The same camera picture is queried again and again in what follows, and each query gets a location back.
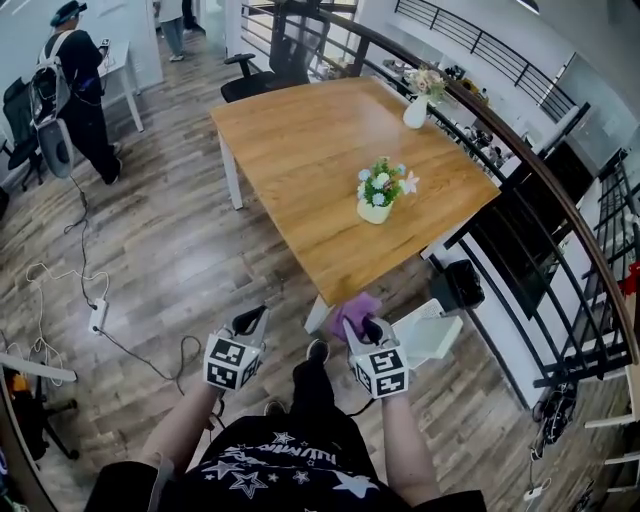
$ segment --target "black pants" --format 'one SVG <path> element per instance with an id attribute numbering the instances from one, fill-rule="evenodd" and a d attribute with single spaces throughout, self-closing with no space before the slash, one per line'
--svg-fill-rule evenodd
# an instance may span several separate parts
<path id="1" fill-rule="evenodd" d="M 120 162 L 107 139 L 107 126 L 102 106 L 92 106 L 72 97 L 60 117 L 69 130 L 73 145 L 82 153 L 107 185 L 120 173 Z"/>
<path id="2" fill-rule="evenodd" d="M 187 30 L 198 28 L 196 19 L 193 17 L 192 1 L 193 0 L 182 0 L 182 17 L 184 18 L 184 28 Z"/>
<path id="3" fill-rule="evenodd" d="M 228 446 L 250 444 L 248 438 L 256 432 L 268 432 L 268 440 L 264 441 L 268 443 L 273 440 L 271 432 L 295 427 L 304 430 L 310 438 L 323 439 L 337 446 L 348 458 L 349 471 L 377 478 L 358 425 L 335 406 L 323 361 L 312 359 L 298 365 L 293 370 L 293 382 L 295 389 L 289 414 L 240 418 L 214 439 L 200 462 L 211 460 Z"/>

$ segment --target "red object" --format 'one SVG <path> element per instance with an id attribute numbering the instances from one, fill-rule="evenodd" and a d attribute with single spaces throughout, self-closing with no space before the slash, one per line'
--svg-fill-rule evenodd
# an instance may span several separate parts
<path id="1" fill-rule="evenodd" d="M 638 290 L 638 277 L 640 277 L 640 261 L 636 261 L 629 265 L 629 276 L 618 283 L 620 291 L 626 297 Z"/>

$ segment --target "black t-shirt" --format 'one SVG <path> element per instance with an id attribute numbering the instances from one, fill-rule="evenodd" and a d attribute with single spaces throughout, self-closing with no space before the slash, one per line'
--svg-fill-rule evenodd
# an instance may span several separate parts
<path id="1" fill-rule="evenodd" d="M 354 468 L 349 446 L 309 431 L 289 416 L 246 417 L 230 425 L 199 466 L 165 486 L 159 511 L 409 511 L 375 475 Z M 157 470 L 137 462 L 105 467 L 86 512 L 147 510 Z M 485 511 L 480 491 L 451 494 L 420 512 Z"/>
<path id="2" fill-rule="evenodd" d="M 49 57 L 53 45 L 61 34 L 54 34 L 45 45 L 45 55 Z M 102 96 L 98 67 L 102 54 L 89 34 L 75 30 L 60 46 L 58 57 L 69 86 L 82 99 L 97 103 Z"/>

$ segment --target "small flower pot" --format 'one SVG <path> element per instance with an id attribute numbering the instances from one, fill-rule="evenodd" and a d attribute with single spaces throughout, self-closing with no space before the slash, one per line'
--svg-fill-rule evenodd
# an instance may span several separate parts
<path id="1" fill-rule="evenodd" d="M 388 204 L 387 206 L 373 206 L 372 204 L 367 203 L 365 199 L 360 199 L 356 210 L 358 215 L 367 222 L 370 222 L 371 224 L 382 224 L 387 220 L 387 217 L 389 217 L 392 206 L 393 203 Z"/>

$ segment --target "table leg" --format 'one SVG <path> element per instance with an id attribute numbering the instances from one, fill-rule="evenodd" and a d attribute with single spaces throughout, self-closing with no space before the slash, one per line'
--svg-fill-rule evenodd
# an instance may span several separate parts
<path id="1" fill-rule="evenodd" d="M 313 303 L 313 307 L 311 308 L 311 313 L 309 313 L 309 317 L 304 323 L 304 330 L 311 334 L 320 329 L 322 322 L 327 319 L 332 309 L 333 306 L 327 306 L 327 303 L 320 294 L 318 294 L 316 301 Z"/>
<path id="2" fill-rule="evenodd" d="M 224 164 L 224 173 L 227 175 L 227 186 L 231 194 L 231 203 L 236 210 L 242 208 L 242 196 L 240 195 L 240 184 L 238 183 L 238 171 L 236 169 L 236 160 L 227 146 L 224 138 L 218 132 L 220 139 L 220 151 L 222 151 L 222 163 Z"/>
<path id="3" fill-rule="evenodd" d="M 127 66 L 124 66 L 120 70 L 120 82 L 122 83 L 122 88 L 124 89 L 124 95 L 127 98 L 127 103 L 129 104 L 129 110 L 131 111 L 131 116 L 133 117 L 134 122 L 136 123 L 136 128 L 139 132 L 144 131 L 144 127 L 142 126 L 142 120 L 140 119 L 140 114 L 138 113 L 138 107 L 136 106 L 136 100 L 133 99 L 133 94 L 131 94 L 131 82 L 129 82 L 129 74 L 127 73 Z"/>

